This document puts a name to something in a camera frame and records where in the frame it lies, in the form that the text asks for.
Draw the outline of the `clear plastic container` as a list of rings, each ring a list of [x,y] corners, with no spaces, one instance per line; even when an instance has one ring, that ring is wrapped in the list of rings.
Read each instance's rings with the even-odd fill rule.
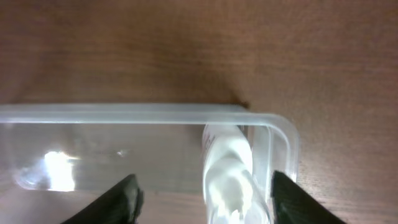
[[[146,190],[201,190],[206,126],[238,128],[253,151],[256,181],[275,170],[296,179],[292,123],[239,105],[29,104],[1,106],[1,165],[29,190],[106,190],[136,174]]]

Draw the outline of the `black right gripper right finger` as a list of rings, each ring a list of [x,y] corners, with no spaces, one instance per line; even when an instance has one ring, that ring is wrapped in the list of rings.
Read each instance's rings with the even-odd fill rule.
[[[283,172],[272,176],[271,197],[276,224],[345,224]]]

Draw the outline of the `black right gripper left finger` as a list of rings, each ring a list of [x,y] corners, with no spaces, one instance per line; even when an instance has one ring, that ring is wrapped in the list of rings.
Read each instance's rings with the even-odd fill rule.
[[[144,191],[129,174],[62,224],[136,224],[143,204]]]

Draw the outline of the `white spray bottle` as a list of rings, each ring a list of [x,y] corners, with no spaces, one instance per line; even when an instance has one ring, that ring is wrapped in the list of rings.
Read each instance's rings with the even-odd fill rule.
[[[252,150],[239,127],[207,124],[202,148],[207,223],[270,223],[268,207],[252,176]]]

